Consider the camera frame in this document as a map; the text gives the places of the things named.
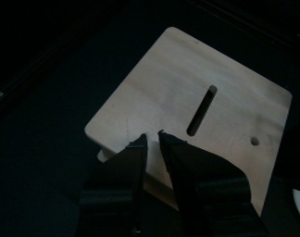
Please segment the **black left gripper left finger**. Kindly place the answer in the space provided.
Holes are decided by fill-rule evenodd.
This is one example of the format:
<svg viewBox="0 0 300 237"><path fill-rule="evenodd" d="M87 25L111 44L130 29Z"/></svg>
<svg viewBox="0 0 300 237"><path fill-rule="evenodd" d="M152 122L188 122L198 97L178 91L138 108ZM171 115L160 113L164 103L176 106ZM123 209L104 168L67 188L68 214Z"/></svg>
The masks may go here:
<svg viewBox="0 0 300 237"><path fill-rule="evenodd" d="M88 177L79 197L75 237L140 237L146 135L130 142Z"/></svg>

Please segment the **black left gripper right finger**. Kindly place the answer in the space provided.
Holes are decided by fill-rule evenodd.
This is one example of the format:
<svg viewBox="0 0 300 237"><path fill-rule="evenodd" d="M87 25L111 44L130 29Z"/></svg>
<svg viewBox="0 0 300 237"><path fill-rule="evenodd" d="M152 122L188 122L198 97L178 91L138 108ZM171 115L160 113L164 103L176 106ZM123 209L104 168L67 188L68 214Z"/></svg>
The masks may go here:
<svg viewBox="0 0 300 237"><path fill-rule="evenodd" d="M158 140L183 236L269 237L241 169L163 131Z"/></svg>

